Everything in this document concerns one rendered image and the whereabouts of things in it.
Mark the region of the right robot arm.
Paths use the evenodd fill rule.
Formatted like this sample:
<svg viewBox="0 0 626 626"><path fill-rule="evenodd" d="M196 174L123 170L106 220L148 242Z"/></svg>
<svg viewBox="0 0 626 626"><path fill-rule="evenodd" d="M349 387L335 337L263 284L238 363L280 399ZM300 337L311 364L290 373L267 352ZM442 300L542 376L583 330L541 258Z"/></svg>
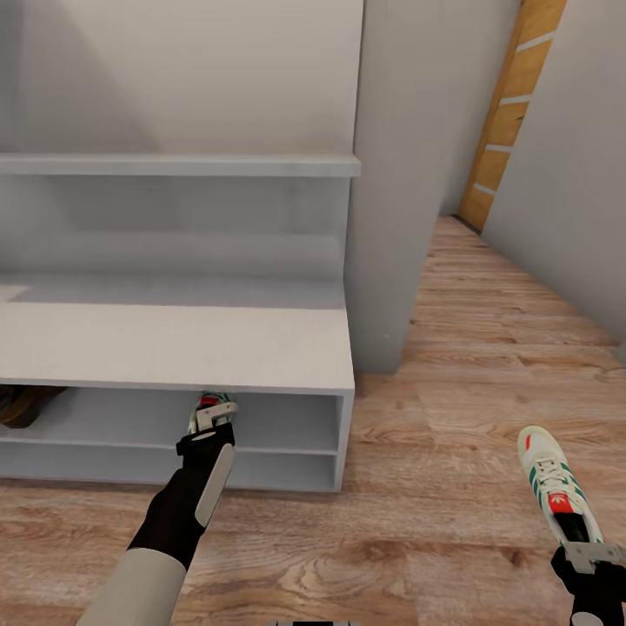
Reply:
<svg viewBox="0 0 626 626"><path fill-rule="evenodd" d="M626 548L614 543L564 542L551 557L556 574L574 595L569 626L624 626Z"/></svg>

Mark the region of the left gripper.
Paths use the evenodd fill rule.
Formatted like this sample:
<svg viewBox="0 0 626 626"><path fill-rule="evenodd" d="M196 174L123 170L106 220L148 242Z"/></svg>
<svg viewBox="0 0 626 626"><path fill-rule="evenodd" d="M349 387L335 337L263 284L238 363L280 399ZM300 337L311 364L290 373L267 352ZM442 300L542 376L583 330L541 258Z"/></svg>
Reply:
<svg viewBox="0 0 626 626"><path fill-rule="evenodd" d="M235 439L232 432L232 424L230 422L224 423L223 425L218 425L213 427L212 429L206 429L206 432L216 431L218 435L224 439L226 439L230 444L235 446ZM186 453L186 450L190 446L190 441L198 435L202 435L203 432L194 432L193 434L188 434L185 437L181 438L181 442L176 445L176 451L178 456L183 456Z"/></svg>

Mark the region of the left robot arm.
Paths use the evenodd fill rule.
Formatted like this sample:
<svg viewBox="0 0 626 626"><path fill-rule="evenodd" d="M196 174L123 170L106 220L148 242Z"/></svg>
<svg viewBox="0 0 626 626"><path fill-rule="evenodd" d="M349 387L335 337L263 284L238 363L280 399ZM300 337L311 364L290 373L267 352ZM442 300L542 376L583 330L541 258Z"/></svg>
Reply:
<svg viewBox="0 0 626 626"><path fill-rule="evenodd" d="M145 522L76 626L170 626L200 535L209 524L235 462L230 422L237 403L199 410L199 432L176 445L183 456L166 489L151 501Z"/></svg>

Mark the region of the gym shoe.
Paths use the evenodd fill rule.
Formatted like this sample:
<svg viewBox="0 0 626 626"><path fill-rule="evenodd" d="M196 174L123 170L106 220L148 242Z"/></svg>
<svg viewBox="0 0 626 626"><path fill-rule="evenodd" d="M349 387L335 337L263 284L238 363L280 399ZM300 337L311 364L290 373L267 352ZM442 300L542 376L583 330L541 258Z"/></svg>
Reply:
<svg viewBox="0 0 626 626"><path fill-rule="evenodd" d="M606 543L567 458L556 439L539 425L519 434L518 455L550 529L564 542Z"/></svg>
<svg viewBox="0 0 626 626"><path fill-rule="evenodd" d="M197 399L194 409L190 413L190 423L189 423L188 433L193 434L194 432L199 432L197 415L196 415L196 413L199 410L204 410L209 407L227 403L227 402L230 402L230 403L236 402L236 392L222 392L222 391L202 392L201 396L199 396L199 399ZM213 427L230 422L233 416L234 415L225 416L225 417L212 421Z"/></svg>

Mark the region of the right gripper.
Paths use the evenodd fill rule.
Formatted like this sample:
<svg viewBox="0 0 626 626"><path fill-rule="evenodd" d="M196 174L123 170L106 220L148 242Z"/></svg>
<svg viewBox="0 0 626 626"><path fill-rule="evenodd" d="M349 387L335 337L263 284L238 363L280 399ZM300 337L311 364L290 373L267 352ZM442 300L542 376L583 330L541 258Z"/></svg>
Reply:
<svg viewBox="0 0 626 626"><path fill-rule="evenodd" d="M569 593L577 596L581 589L596 591L610 600L623 616L623 603L626 603L626 569L621 565L595 562L595 574L578 573L569 560L564 547L558 548L550 563L556 574L563 579Z"/></svg>

